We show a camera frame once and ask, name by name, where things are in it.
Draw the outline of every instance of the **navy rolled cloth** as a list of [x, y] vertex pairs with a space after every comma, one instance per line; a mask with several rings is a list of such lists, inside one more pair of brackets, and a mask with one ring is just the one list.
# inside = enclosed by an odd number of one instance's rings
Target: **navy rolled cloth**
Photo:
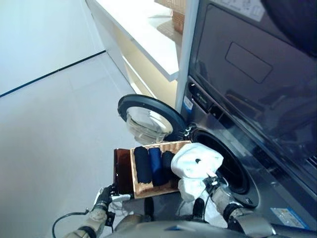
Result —
[[178, 178], [178, 176], [172, 172], [170, 167], [174, 155], [175, 154], [170, 151], [165, 151], [162, 153], [163, 174], [168, 180], [172, 178]]
[[152, 170], [148, 150], [139, 146], [134, 149], [133, 154], [138, 182], [150, 183], [152, 181]]
[[161, 186], [168, 182], [168, 179], [163, 174], [163, 165], [162, 165], [162, 158], [160, 155], [159, 148], [150, 148], [150, 161], [151, 161], [151, 168], [152, 168], [152, 178], [153, 178], [153, 185], [154, 186]]

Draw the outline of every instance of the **white wall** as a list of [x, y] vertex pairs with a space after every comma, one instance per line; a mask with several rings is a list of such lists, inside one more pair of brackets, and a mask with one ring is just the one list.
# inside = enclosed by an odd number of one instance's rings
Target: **white wall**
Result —
[[0, 95], [102, 50], [84, 0], [0, 1]]

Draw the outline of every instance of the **white shelf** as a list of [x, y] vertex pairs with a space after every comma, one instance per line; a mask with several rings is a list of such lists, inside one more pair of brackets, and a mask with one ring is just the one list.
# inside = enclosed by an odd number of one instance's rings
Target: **white shelf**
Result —
[[155, 24], [169, 21], [168, 8], [153, 0], [87, 0], [98, 7], [168, 80], [178, 77], [179, 42]]

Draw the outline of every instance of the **cabinet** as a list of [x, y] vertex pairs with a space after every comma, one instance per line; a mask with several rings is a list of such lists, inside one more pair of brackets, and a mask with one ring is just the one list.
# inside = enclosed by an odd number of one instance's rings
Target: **cabinet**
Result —
[[153, 0], [86, 2], [107, 53], [134, 91], [177, 108], [187, 79], [198, 1], [187, 6], [183, 36], [173, 28], [171, 10]]

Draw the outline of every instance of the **door glass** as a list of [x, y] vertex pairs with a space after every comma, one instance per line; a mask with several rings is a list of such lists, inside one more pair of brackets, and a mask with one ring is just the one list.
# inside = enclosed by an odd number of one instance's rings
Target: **door glass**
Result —
[[140, 107], [127, 109], [126, 123], [135, 140], [144, 145], [160, 143], [173, 132], [173, 127], [166, 118]]

